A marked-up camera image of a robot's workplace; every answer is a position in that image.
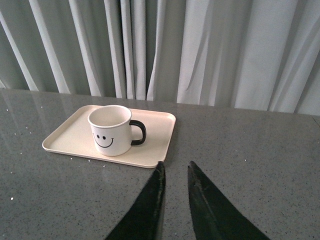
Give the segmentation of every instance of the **tray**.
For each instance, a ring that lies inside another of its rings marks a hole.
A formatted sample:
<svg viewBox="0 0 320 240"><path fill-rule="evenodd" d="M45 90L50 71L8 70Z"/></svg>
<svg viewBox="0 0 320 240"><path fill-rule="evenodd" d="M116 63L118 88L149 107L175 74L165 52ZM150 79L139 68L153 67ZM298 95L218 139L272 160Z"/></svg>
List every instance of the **tray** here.
<svg viewBox="0 0 320 240"><path fill-rule="evenodd" d="M146 139L142 145L132 146L119 156L104 156L94 144L88 115L102 106L86 105L53 131L43 142L42 147L52 153L96 159L107 162L131 165L142 168L155 168L159 161L164 162L176 117L171 113L130 109L132 119L144 123ZM142 137L138 127L132 127L133 139Z"/></svg>

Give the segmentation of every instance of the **gray countertop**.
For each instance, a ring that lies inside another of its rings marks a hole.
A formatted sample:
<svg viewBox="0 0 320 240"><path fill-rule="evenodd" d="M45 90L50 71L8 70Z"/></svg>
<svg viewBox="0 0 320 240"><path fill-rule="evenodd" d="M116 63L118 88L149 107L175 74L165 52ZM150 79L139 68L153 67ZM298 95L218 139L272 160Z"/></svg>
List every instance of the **gray countertop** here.
<svg viewBox="0 0 320 240"><path fill-rule="evenodd" d="M153 169L42 148L80 107L110 104L176 116L162 239L196 239L190 161L270 239L320 239L319 117L1 89L0 240L102 240L128 211Z"/></svg>

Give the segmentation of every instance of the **curtain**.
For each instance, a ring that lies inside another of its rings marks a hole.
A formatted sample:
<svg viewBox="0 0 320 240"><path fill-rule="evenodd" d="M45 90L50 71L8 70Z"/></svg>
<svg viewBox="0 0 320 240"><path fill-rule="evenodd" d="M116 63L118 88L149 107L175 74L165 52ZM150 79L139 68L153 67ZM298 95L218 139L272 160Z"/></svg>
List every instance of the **curtain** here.
<svg viewBox="0 0 320 240"><path fill-rule="evenodd" d="M1 0L0 88L320 116L320 1Z"/></svg>

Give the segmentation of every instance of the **mug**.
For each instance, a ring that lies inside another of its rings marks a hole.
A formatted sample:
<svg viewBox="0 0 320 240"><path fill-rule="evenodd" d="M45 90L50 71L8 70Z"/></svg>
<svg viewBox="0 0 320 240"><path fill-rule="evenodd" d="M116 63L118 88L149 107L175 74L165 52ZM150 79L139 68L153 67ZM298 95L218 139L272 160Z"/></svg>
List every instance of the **mug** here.
<svg viewBox="0 0 320 240"><path fill-rule="evenodd" d="M146 140L146 127L138 120L131 120L132 113L125 106L107 105L100 107L88 116L95 148L105 156L118 156L131 146L141 145ZM142 131L142 138L133 140L131 126Z"/></svg>

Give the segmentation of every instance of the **mug handle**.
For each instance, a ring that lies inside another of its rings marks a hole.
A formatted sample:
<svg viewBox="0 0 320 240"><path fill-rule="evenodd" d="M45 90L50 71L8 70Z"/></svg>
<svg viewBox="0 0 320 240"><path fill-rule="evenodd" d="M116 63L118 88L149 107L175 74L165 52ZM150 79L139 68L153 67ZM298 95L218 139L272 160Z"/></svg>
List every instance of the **mug handle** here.
<svg viewBox="0 0 320 240"><path fill-rule="evenodd" d="M145 142L145 140L146 140L146 135L147 135L147 131L146 131L145 125L142 122L138 121L138 120L130 120L129 125L137 126L142 131L142 138L140 140L132 140L131 146L136 146L136 145L143 144Z"/></svg>

